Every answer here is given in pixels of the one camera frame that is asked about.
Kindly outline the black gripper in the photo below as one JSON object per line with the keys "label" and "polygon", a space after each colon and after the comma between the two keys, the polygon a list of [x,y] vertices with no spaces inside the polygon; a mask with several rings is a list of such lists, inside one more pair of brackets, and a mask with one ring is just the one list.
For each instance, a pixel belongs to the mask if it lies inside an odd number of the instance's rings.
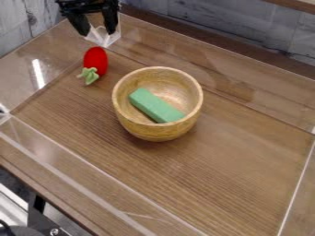
{"label": "black gripper", "polygon": [[118,24],[118,0],[54,0],[60,12],[81,36],[89,33],[89,22],[84,14],[102,12],[106,33],[116,32]]}

